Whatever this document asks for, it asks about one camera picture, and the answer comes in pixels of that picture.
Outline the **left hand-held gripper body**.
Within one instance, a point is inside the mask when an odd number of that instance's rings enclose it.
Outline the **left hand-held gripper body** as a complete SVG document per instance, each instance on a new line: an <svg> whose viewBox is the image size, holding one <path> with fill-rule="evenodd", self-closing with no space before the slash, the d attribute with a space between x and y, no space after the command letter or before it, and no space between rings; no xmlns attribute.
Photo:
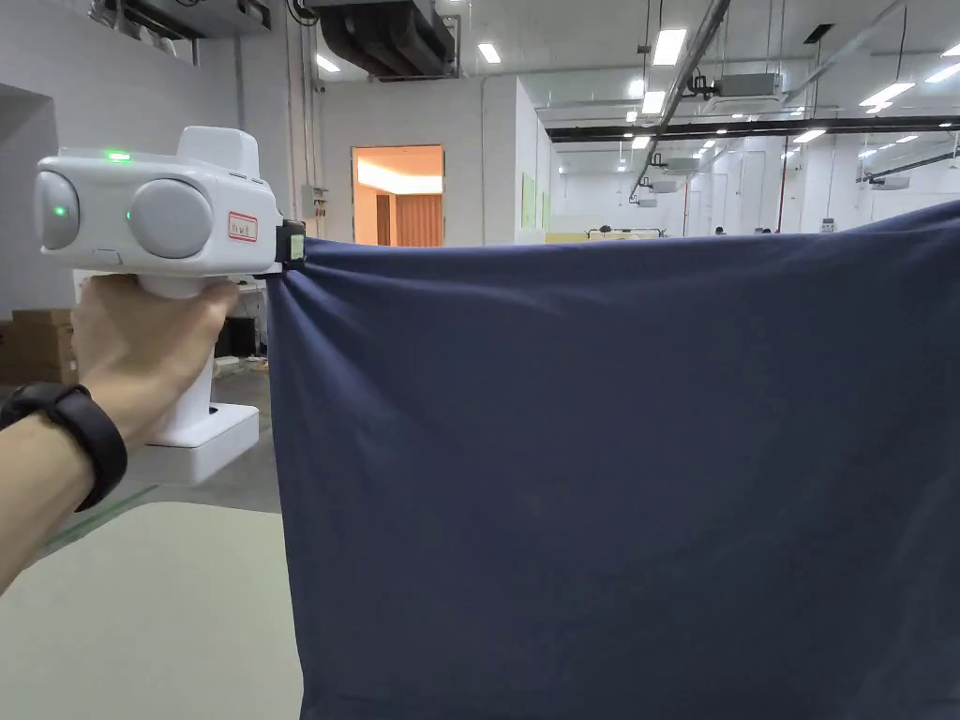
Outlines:
<svg viewBox="0 0 960 720"><path fill-rule="evenodd" d="M238 129L187 127L171 156L65 149L37 165L35 210L45 256L134 275L166 298L282 269L283 217L255 139ZM199 485L258 441L257 409L211 399L213 368L135 456L143 481Z"/></svg>

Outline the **person's left hand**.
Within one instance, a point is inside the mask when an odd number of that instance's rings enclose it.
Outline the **person's left hand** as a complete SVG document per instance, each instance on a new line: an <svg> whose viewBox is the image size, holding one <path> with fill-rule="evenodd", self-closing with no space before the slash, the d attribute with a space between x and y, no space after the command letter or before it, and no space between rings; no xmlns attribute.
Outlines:
<svg viewBox="0 0 960 720"><path fill-rule="evenodd" d="M200 377L237 298L230 281L185 299L156 296L132 276L84 282L72 312L79 379L128 448L149 440Z"/></svg>

